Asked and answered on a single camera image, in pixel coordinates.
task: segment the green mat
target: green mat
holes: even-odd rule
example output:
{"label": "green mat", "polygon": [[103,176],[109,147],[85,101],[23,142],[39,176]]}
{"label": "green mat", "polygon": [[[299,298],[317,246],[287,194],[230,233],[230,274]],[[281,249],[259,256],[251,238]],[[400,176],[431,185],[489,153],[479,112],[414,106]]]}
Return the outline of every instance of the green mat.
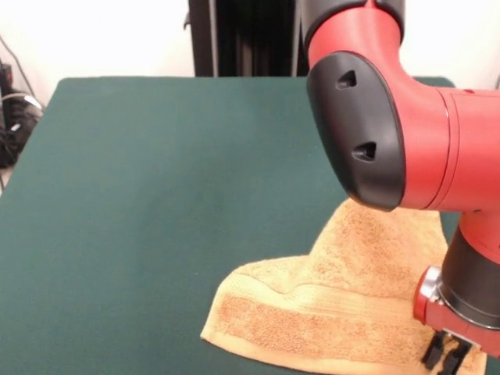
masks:
{"label": "green mat", "polygon": [[199,334],[231,270],[307,253],[344,199],[303,79],[62,81],[0,198],[2,374],[296,373]]}

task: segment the black metal frame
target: black metal frame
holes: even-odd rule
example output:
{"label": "black metal frame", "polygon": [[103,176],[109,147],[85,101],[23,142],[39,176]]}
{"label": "black metal frame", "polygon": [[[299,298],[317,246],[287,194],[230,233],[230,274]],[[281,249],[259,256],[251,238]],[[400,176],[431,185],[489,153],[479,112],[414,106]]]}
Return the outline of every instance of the black metal frame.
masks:
{"label": "black metal frame", "polygon": [[215,43],[210,0],[189,0],[196,77],[289,77],[295,75],[294,61],[296,75],[305,76],[309,72],[302,39],[298,39],[298,48],[293,46],[298,26],[295,0],[213,0],[212,3]]}

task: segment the black joint cover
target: black joint cover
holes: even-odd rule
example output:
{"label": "black joint cover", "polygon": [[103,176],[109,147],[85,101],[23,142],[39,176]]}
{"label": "black joint cover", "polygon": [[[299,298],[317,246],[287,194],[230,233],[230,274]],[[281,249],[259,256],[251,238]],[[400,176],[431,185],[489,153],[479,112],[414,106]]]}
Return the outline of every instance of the black joint cover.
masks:
{"label": "black joint cover", "polygon": [[351,52],[309,72],[312,113],[330,164],[348,195],[390,211],[405,192],[405,151],[391,92],[368,60]]}
{"label": "black joint cover", "polygon": [[367,0],[298,0],[302,18],[302,35],[307,51],[314,33],[335,14],[346,9],[364,6]]}

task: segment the black cylindrical housing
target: black cylindrical housing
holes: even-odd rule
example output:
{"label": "black cylindrical housing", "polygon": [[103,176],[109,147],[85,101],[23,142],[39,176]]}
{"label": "black cylindrical housing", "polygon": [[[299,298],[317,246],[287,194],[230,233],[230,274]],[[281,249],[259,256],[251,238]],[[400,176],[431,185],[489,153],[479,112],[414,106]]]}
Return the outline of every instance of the black cylindrical housing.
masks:
{"label": "black cylindrical housing", "polygon": [[440,292],[459,315],[484,327],[500,329],[500,265],[482,256],[460,228],[441,269]]}

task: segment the ventilation slot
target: ventilation slot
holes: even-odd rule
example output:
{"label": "ventilation slot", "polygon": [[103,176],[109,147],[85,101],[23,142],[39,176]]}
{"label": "ventilation slot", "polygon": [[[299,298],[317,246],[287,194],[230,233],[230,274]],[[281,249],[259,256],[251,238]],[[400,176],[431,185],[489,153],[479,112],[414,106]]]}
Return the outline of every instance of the ventilation slot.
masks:
{"label": "ventilation slot", "polygon": [[363,162],[373,162],[377,153],[377,144],[375,142],[367,142],[359,145],[352,151],[352,156]]}
{"label": "ventilation slot", "polygon": [[358,81],[356,80],[356,73],[354,73],[354,70],[349,70],[340,78],[340,80],[338,80],[337,88],[339,90],[344,90],[346,88],[353,88],[357,84]]}

